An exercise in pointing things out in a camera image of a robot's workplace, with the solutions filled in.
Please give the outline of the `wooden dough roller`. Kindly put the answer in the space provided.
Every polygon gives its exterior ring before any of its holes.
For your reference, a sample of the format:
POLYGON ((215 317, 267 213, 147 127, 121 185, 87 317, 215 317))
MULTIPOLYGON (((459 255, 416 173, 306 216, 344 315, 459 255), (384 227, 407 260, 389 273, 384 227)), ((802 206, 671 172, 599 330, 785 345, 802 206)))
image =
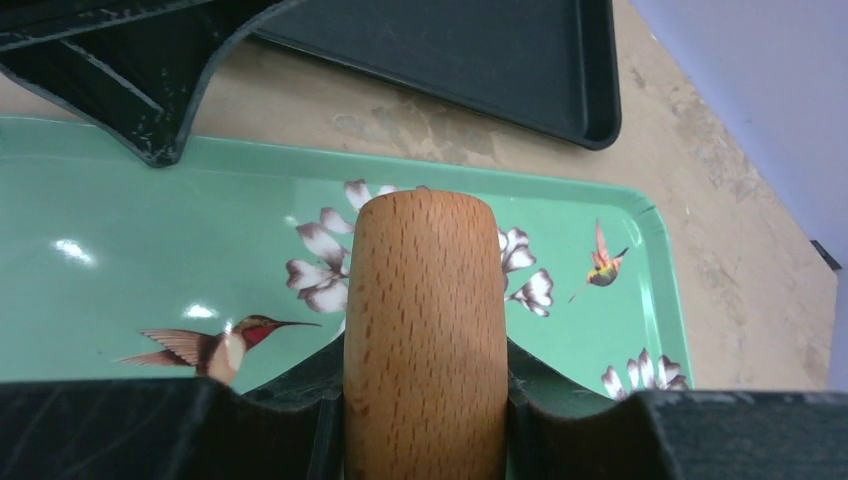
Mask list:
POLYGON ((348 479, 501 479, 508 362, 497 226, 416 189, 355 225, 344 335, 348 479))

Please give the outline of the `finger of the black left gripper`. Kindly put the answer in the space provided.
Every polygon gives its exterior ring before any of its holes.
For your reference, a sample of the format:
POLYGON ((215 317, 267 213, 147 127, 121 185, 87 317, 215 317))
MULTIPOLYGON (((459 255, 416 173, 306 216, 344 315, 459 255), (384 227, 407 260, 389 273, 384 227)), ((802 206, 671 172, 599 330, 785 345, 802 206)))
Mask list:
POLYGON ((294 1, 4 1, 1 72, 150 167, 177 164, 211 76, 294 1))

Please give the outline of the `black plastic tray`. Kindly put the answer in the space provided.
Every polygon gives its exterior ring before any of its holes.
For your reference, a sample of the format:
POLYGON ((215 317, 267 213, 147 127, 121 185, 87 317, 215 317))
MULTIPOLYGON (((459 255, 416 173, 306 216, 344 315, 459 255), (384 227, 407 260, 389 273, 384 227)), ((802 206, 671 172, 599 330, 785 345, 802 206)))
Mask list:
POLYGON ((621 129, 609 1, 307 1, 256 36, 588 150, 621 129))

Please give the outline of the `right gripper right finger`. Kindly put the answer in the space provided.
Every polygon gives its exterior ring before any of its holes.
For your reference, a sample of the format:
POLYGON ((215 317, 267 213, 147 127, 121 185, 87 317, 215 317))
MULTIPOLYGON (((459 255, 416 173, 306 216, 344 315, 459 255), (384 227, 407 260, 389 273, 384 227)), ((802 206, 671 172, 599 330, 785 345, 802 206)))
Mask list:
POLYGON ((642 390, 615 401, 508 346, 517 479, 843 479, 838 392, 642 390))

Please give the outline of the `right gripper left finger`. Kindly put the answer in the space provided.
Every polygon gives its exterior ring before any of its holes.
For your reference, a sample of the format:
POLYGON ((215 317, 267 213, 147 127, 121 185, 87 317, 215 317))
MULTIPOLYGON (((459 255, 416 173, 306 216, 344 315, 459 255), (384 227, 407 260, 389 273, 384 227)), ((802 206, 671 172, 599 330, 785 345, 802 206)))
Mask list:
POLYGON ((5 479, 336 479, 337 338, 247 393, 205 378, 5 383, 5 479))

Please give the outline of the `green floral tray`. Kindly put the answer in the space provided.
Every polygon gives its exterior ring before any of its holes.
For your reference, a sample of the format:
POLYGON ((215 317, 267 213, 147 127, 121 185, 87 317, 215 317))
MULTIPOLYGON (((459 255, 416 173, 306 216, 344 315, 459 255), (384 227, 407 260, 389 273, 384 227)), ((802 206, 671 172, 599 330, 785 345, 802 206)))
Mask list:
POLYGON ((499 228, 509 337, 580 393, 693 385, 670 246, 624 187, 197 137, 153 169, 81 123, 1 121, 1 377, 189 376, 251 314, 247 392, 337 338, 360 208, 462 192, 499 228))

